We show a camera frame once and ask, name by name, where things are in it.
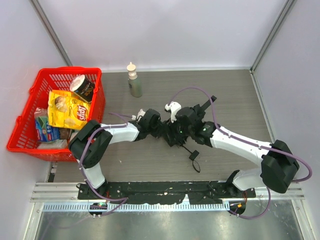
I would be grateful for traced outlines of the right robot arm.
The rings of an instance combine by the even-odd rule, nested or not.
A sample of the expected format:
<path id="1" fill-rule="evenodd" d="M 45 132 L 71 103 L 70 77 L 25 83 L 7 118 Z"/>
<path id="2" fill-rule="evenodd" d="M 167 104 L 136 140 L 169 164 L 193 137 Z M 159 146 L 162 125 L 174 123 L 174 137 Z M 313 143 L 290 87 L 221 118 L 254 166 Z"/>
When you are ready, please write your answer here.
<path id="1" fill-rule="evenodd" d="M 288 145 L 276 140 L 274 143 L 254 140 L 234 132 L 212 121 L 204 122 L 205 108 L 181 107 L 177 102 L 165 105 L 170 113 L 173 131 L 181 137 L 191 137 L 195 142 L 212 148 L 226 150 L 257 165 L 249 170 L 235 170 L 228 178 L 238 190 L 266 186 L 274 192 L 284 194 L 300 166 Z"/>

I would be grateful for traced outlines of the black folding umbrella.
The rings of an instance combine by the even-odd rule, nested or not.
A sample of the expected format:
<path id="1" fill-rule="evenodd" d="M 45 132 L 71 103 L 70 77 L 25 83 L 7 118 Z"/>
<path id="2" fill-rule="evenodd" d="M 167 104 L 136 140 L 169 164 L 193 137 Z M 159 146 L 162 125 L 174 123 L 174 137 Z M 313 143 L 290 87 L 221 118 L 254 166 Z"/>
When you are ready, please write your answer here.
<path id="1" fill-rule="evenodd" d="M 217 129 L 212 121 L 203 121 L 206 109 L 217 98 L 213 95 L 203 105 L 182 107 L 178 102 L 172 101 L 165 106 L 165 111 L 170 113 L 170 118 L 162 122 L 161 136 L 169 146 L 185 148 L 188 138 L 196 143 L 212 147 L 210 138 Z"/>

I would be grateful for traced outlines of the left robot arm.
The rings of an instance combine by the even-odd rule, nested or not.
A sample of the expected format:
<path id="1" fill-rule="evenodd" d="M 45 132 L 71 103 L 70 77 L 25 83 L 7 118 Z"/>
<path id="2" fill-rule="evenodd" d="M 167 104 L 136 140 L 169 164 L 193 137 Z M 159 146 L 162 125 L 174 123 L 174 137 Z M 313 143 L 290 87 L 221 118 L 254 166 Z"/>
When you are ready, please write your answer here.
<path id="1" fill-rule="evenodd" d="M 124 124 L 101 124 L 90 120 L 70 141 L 68 148 L 78 161 L 85 182 L 98 197 L 104 197 L 108 181 L 102 173 L 100 161 L 111 144 L 136 142 L 157 131 L 160 113 L 154 109 L 140 110 L 136 119 Z"/>

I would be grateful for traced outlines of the red plastic basket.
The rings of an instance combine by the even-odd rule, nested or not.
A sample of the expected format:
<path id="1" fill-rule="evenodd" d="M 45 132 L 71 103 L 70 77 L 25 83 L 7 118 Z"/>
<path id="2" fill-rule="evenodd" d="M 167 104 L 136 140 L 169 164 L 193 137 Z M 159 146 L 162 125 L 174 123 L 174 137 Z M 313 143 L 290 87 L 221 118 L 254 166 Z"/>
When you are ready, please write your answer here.
<path id="1" fill-rule="evenodd" d="M 9 152 L 23 153 L 49 162 L 76 161 L 68 148 L 38 149 L 40 143 L 37 141 L 34 112 L 37 107 L 46 108 L 48 106 L 50 91 L 67 91 L 73 78 L 82 74 L 95 84 L 89 119 L 102 122 L 106 98 L 100 68 L 80 66 L 43 68 L 38 72 L 28 91 L 29 97 L 22 114 L 16 118 L 14 129 L 6 145 Z"/>

